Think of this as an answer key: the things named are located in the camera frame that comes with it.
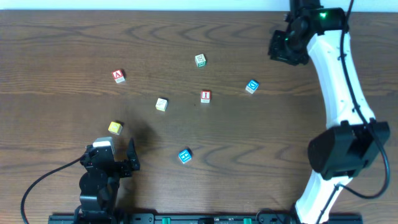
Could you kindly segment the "red letter A block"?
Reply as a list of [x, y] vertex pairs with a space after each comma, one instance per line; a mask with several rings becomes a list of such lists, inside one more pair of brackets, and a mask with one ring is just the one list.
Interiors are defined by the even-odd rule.
[[113, 71], [112, 76], [116, 83], [122, 83], [122, 82], [126, 81], [125, 76], [124, 76], [124, 71], [122, 69]]

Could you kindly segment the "red letter I block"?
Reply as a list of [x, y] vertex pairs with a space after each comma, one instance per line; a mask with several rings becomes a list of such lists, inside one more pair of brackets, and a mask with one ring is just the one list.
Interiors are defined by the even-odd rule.
[[211, 100], [211, 91], [209, 90], [202, 90], [201, 91], [201, 96], [200, 96], [200, 101], [202, 103], [209, 103]]

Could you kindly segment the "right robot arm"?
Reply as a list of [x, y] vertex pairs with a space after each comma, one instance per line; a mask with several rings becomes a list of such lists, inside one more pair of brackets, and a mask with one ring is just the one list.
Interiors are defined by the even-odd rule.
[[312, 173], [285, 223], [355, 223], [355, 218], [337, 218], [330, 210], [377, 156], [384, 163], [381, 191], [390, 183], [384, 149], [390, 129], [376, 119], [361, 89], [351, 54], [350, 14], [339, 7], [325, 8], [319, 0], [291, 0], [287, 28], [276, 30], [269, 44], [272, 60], [314, 64], [326, 111], [326, 130], [308, 145]]

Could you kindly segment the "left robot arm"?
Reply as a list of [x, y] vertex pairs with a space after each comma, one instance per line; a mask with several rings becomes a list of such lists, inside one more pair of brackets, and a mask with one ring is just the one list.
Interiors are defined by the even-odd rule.
[[112, 137], [96, 139], [86, 146], [80, 164], [86, 169], [79, 181], [80, 203], [75, 210], [73, 223], [121, 223], [123, 212], [115, 211], [116, 199], [122, 178], [131, 177], [140, 169], [134, 140], [130, 139], [127, 158], [114, 160]]

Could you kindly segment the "blue letter H block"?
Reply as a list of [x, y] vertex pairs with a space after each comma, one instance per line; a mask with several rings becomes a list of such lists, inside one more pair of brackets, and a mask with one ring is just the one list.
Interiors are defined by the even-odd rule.
[[192, 159], [192, 155], [189, 149], [184, 149], [178, 154], [178, 158], [180, 159], [182, 164], [186, 164], [188, 161]]

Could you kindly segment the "blue letter D block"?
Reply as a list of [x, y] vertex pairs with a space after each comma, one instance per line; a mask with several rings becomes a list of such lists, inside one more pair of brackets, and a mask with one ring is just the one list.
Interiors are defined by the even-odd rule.
[[246, 85], [245, 90], [250, 93], [253, 94], [259, 87], [259, 83], [255, 80], [250, 80], [249, 83]]

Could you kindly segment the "pale yellow wooden block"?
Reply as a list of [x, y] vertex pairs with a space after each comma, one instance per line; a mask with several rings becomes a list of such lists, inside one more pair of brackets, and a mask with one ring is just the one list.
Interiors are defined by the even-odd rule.
[[168, 100], [164, 98], [158, 98], [155, 104], [155, 108], [159, 111], [165, 111], [167, 109]]

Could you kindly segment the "green lettered white block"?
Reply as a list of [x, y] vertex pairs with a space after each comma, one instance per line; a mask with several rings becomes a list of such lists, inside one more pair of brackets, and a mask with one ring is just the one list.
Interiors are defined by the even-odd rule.
[[204, 54], [199, 54], [195, 56], [195, 63], [197, 67], [204, 67], [207, 63], [205, 55]]

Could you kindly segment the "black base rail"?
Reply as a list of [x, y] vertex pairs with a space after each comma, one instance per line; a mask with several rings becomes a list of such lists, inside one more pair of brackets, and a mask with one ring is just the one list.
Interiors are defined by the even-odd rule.
[[117, 223], [117, 224], [278, 224], [295, 223], [286, 214], [261, 213], [259, 215], [153, 215], [132, 213], [114, 220], [89, 220], [73, 215], [51, 215], [48, 224]]

